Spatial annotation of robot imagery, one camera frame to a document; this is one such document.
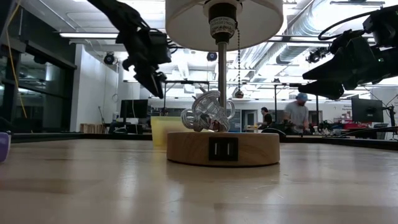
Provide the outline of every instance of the blue cap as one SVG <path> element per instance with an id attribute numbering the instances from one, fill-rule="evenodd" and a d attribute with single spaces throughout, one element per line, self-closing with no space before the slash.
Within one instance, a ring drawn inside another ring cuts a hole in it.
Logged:
<path id="1" fill-rule="evenodd" d="M 308 96 L 306 93 L 299 93 L 296 99 L 301 101 L 308 101 Z"/>

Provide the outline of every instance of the power outlet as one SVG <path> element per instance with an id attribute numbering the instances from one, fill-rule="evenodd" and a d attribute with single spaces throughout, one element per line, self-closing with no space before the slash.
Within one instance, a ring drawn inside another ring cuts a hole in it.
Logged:
<path id="1" fill-rule="evenodd" d="M 238 161 L 237 138 L 209 138 L 209 161 Z"/>

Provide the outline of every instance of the wooden table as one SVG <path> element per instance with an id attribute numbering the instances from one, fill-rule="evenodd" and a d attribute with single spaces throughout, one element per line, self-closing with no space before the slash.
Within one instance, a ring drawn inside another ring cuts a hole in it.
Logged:
<path id="1" fill-rule="evenodd" d="M 281 144 L 280 165 L 168 162 L 150 141 L 13 144 L 0 223 L 396 223 L 398 154 Z"/>

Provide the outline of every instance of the silver twisted object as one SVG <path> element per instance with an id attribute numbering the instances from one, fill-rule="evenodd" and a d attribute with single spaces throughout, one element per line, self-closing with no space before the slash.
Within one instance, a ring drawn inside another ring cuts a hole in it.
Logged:
<path id="1" fill-rule="evenodd" d="M 231 106 L 231 114 L 227 117 L 224 108 L 218 103 L 220 92 L 216 90 L 206 91 L 203 88 L 200 88 L 200 90 L 203 94 L 193 102 L 192 108 L 181 112 L 183 125 L 188 129 L 200 132 L 203 129 L 212 129 L 211 125 L 216 121 L 221 125 L 219 131 L 228 131 L 230 128 L 228 120 L 235 115 L 234 103 L 231 100 L 227 101 L 227 104 Z"/>

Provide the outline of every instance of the wooden lamp base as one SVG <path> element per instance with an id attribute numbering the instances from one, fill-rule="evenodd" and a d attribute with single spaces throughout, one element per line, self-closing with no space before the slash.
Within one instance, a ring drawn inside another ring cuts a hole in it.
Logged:
<path id="1" fill-rule="evenodd" d="M 279 135 L 168 133 L 167 159 L 183 164 L 213 167 L 273 165 L 279 162 Z"/>

